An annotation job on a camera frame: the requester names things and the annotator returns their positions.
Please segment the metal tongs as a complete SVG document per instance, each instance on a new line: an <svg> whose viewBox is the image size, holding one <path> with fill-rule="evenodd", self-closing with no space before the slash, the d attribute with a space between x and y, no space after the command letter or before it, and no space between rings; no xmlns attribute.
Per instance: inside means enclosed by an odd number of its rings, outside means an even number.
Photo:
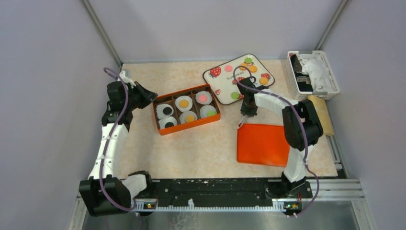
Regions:
<svg viewBox="0 0 406 230"><path fill-rule="evenodd" d="M237 128L240 129L244 125L244 123L246 122L247 119L248 119L247 115L242 116L240 122L238 123Z"/></svg>

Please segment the black cookie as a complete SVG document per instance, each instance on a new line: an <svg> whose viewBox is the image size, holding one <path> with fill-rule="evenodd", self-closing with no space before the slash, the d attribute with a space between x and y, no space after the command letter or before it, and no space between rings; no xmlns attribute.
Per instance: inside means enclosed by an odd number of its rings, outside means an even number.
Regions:
<svg viewBox="0 0 406 230"><path fill-rule="evenodd" d="M174 123L173 123L173 122L167 122L167 123L165 124L165 128L173 127L173 126L174 126Z"/></svg>
<svg viewBox="0 0 406 230"><path fill-rule="evenodd" d="M173 108L172 107L164 107L162 109L162 113L164 115L171 116L173 114Z"/></svg>

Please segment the strawberry pattern tray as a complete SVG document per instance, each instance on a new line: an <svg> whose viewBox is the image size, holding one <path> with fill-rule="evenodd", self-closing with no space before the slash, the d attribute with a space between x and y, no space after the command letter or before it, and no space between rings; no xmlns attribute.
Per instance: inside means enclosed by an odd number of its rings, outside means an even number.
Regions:
<svg viewBox="0 0 406 230"><path fill-rule="evenodd" d="M247 57L252 58L251 65L244 63L244 59ZM268 78L267 85L260 84L261 77ZM243 96L237 87L237 82L245 78L250 78L255 87L270 87L275 83L274 76L253 54L237 57L203 73L203 79L210 85L219 103L223 105L229 105L242 99Z"/></svg>

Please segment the orange box lid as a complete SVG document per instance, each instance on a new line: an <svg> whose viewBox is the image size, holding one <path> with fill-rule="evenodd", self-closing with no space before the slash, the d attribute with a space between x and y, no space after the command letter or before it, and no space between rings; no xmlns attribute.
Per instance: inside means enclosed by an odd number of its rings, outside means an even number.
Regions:
<svg viewBox="0 0 406 230"><path fill-rule="evenodd" d="M237 130L239 163L285 167L289 150L282 126L244 124Z"/></svg>

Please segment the pink cookie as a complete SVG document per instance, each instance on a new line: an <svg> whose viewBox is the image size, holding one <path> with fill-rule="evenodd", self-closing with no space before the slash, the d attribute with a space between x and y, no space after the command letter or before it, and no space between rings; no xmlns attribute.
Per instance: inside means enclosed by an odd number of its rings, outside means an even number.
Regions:
<svg viewBox="0 0 406 230"><path fill-rule="evenodd" d="M199 96L198 96L198 101L200 102L200 103L206 103L207 102L207 100L208 100L208 97L207 97L207 95L206 94L200 94Z"/></svg>

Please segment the orange cookie box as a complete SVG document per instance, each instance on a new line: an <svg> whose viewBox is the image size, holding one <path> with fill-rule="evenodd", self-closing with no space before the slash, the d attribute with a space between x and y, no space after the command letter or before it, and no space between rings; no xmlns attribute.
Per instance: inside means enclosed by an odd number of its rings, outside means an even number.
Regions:
<svg viewBox="0 0 406 230"><path fill-rule="evenodd" d="M200 103L198 101L200 94L207 95L208 100L206 103ZM182 99L189 101L187 108L181 108L179 106L179 101ZM162 113L164 107L172 107L173 114L171 116L164 115ZM159 96L153 102L153 108L158 132L162 136L216 122L221 118L214 92L208 84ZM207 112L209 111L216 111L217 114L208 117ZM193 115L195 120L186 123L185 117L187 115ZM165 128L167 122L173 122L174 126Z"/></svg>

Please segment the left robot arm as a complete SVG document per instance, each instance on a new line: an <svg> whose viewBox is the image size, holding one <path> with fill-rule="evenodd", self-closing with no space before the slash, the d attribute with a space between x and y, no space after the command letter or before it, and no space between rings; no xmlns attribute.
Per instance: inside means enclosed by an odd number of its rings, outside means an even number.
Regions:
<svg viewBox="0 0 406 230"><path fill-rule="evenodd" d="M107 85L109 100L102 116L100 148L88 179L79 183L79 193L92 217L116 215L134 210L135 197L148 198L154 186L147 171L118 178L124 142L129 134L133 110L150 105L157 94L138 82L115 81Z"/></svg>

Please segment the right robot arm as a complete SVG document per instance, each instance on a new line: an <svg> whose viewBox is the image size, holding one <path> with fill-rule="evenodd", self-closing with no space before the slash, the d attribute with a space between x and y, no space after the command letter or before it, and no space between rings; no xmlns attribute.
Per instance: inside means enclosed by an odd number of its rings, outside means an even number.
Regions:
<svg viewBox="0 0 406 230"><path fill-rule="evenodd" d="M288 162L281 181L273 187L286 197L294 197L306 181L308 155L323 135L323 128L312 101L286 99L265 86L255 87L250 78L237 82L243 95L239 127L257 115L258 108L265 108L283 121L284 135L289 144Z"/></svg>

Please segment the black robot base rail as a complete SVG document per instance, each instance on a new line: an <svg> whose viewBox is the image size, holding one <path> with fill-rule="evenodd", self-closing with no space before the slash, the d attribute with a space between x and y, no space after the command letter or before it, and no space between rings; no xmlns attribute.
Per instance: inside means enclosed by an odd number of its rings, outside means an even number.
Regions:
<svg viewBox="0 0 406 230"><path fill-rule="evenodd" d="M285 187L279 178L155 179L135 200L144 207L243 208L271 207L276 199L312 198L307 181Z"/></svg>

